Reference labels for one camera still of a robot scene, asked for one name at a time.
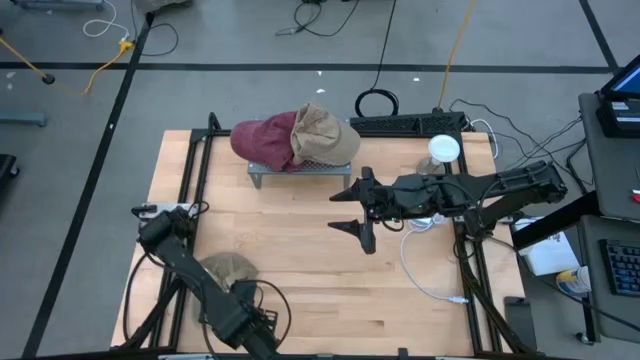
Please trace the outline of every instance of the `wooden tabletop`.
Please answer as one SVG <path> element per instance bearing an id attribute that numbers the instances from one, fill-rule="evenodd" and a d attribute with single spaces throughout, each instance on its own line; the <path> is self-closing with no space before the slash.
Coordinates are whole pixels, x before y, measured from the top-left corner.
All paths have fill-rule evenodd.
<path id="1" fill-rule="evenodd" d="M 190 131 L 167 131 L 149 191 L 149 201 L 175 202 L 185 165 Z M 391 184 L 397 176 L 415 171 L 427 153 L 428 139 L 364 138 L 353 160 L 353 177 L 372 166 L 376 178 Z M 469 173 L 495 172 L 488 137 L 463 134 Z M 196 155 L 190 189 L 193 196 L 200 159 Z M 227 137 L 213 141 L 204 200 L 211 208 L 200 218 L 195 257 L 233 251 L 247 257 L 259 278 L 276 284 L 293 310 L 293 323 L 281 353 L 394 355 L 406 347 L 412 355 L 472 355 L 466 307 L 438 301 L 416 289 L 403 272 L 400 240 L 377 226 L 377 252 L 365 255 L 357 239 L 327 227 L 329 221 L 362 220 L 359 203 L 332 203 L 329 196 L 343 188 L 341 177 L 265 176 L 261 190 L 247 175 L 247 162 L 233 153 Z M 497 238 L 511 242 L 500 226 Z M 407 262 L 417 280 L 441 295 L 462 295 L 462 280 L 453 256 L 451 223 L 407 240 Z M 505 296 L 524 296 L 514 253 L 493 242 L 484 243 L 493 300 L 504 315 Z M 132 267 L 142 255 L 138 246 Z M 129 332 L 155 304 L 162 270 L 143 262 L 131 292 Z M 263 307 L 280 313 L 276 335 L 287 315 L 274 291 L 264 288 Z M 188 296 L 178 350 L 205 352 L 202 330 L 195 321 L 194 300 Z M 477 305 L 485 349 L 489 349 L 484 311 Z M 166 310 L 163 344 L 168 338 L 173 309 Z M 217 352 L 232 352 L 213 334 Z M 123 342 L 122 308 L 112 343 Z"/>

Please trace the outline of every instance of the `baseball cap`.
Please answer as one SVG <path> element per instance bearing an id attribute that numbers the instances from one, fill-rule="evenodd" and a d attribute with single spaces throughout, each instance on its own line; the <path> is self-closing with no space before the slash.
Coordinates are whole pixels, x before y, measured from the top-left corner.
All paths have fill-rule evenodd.
<path id="1" fill-rule="evenodd" d="M 298 110 L 291 132 L 291 148 L 294 164 L 310 160 L 344 165 L 358 153 L 360 135 L 322 106 L 307 103 Z"/>
<path id="2" fill-rule="evenodd" d="M 241 158 L 268 166 L 273 171 L 294 171 L 291 130 L 295 111 L 274 115 L 267 120 L 244 121 L 231 130 L 231 148 Z"/>

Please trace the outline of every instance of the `black keyboard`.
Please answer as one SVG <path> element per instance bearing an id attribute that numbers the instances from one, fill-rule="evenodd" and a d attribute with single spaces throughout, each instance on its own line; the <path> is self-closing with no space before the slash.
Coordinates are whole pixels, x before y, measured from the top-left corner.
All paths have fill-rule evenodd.
<path id="1" fill-rule="evenodd" d="M 435 136 L 460 131 L 466 125 L 463 112 L 373 116 L 351 118 L 349 122 L 359 133 L 389 135 L 401 133 Z"/>
<path id="2" fill-rule="evenodd" d="M 600 249 L 611 292 L 640 297 L 640 242 L 600 240 Z"/>

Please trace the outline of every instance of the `white cable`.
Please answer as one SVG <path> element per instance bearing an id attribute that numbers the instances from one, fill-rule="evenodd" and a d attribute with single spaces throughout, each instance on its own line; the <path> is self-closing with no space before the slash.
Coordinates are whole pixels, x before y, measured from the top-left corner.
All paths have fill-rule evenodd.
<path id="1" fill-rule="evenodd" d="M 118 11 L 116 10 L 116 7 L 113 6 L 113 4 L 109 1 L 109 0 L 104 0 L 104 2 L 106 2 L 107 4 L 109 4 L 109 6 L 111 6 L 111 8 L 113 9 L 113 19 L 111 19 L 111 21 L 106 21 L 106 20 L 102 20 L 102 19 L 93 19 L 93 20 L 89 20 L 86 23 L 84 23 L 84 25 L 82 26 L 82 32 L 87 35 L 88 37 L 99 37 L 104 35 L 107 30 L 109 30 L 110 27 L 115 26 L 118 27 L 122 30 L 125 31 L 125 35 L 122 38 L 123 41 L 127 41 L 129 39 L 129 29 L 127 29 L 126 27 L 120 25 L 120 24 L 116 24 L 116 18 L 118 17 Z M 104 30 L 100 31 L 99 33 L 95 33 L 95 34 L 90 34 L 87 32 L 87 26 L 89 24 L 93 24 L 93 23 L 99 23 L 99 24 L 106 24 L 107 26 L 104 28 Z"/>
<path id="2" fill-rule="evenodd" d="M 431 227 L 434 224 L 443 224 L 445 222 L 446 222 L 446 218 L 442 215 L 436 215 L 430 219 L 409 220 L 409 228 L 411 228 L 411 230 L 407 231 L 407 233 L 402 238 L 402 242 L 400 242 L 400 259 L 402 260 L 402 268 L 404 269 L 404 272 L 407 274 L 407 277 L 409 277 L 409 280 L 411 280 L 411 282 L 423 293 L 437 300 L 445 300 L 455 304 L 466 304 L 469 302 L 469 300 L 467 300 L 462 296 L 451 296 L 451 297 L 440 296 L 422 287 L 422 285 L 420 285 L 418 281 L 413 277 L 413 274 L 409 270 L 409 267 L 407 266 L 407 262 L 404 257 L 404 244 L 407 238 L 409 238 L 410 234 L 425 232 L 431 229 Z"/>
<path id="3" fill-rule="evenodd" d="M 489 133 L 491 133 L 491 137 L 493 138 L 493 146 L 495 148 L 495 154 L 493 155 L 493 158 L 494 159 L 498 158 L 498 152 L 499 152 L 498 139 L 496 139 L 496 134 L 493 133 L 493 129 L 491 128 L 491 125 L 489 125 L 489 123 L 484 119 L 475 119 L 472 122 L 470 122 L 470 124 L 471 126 L 473 126 L 473 124 L 477 122 L 483 123 L 489 129 Z"/>

